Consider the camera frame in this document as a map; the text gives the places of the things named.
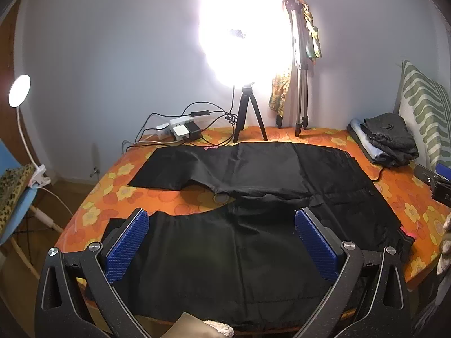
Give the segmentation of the right gloved hand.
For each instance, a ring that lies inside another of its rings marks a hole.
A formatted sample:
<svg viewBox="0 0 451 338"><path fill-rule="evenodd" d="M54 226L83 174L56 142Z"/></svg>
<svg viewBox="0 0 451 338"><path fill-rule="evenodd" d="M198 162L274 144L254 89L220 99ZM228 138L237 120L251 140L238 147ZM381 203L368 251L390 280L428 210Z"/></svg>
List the right gloved hand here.
<svg viewBox="0 0 451 338"><path fill-rule="evenodd" d="M451 220L450 215L447 216L443 224L445 234L439 245L439 260L437 263L437 275L445 273L451 264Z"/></svg>

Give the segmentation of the left gloved hand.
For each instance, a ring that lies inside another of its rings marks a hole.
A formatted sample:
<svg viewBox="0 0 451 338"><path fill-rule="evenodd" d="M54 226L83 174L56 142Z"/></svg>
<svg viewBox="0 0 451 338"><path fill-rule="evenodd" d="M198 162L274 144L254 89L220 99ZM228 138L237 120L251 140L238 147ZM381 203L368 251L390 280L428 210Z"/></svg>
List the left gloved hand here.
<svg viewBox="0 0 451 338"><path fill-rule="evenodd" d="M219 333L221 333L225 337L234 337L235 331L231 326L228 324L224 324L217 321L204 321L205 324L209 325L210 327L217 330Z"/></svg>

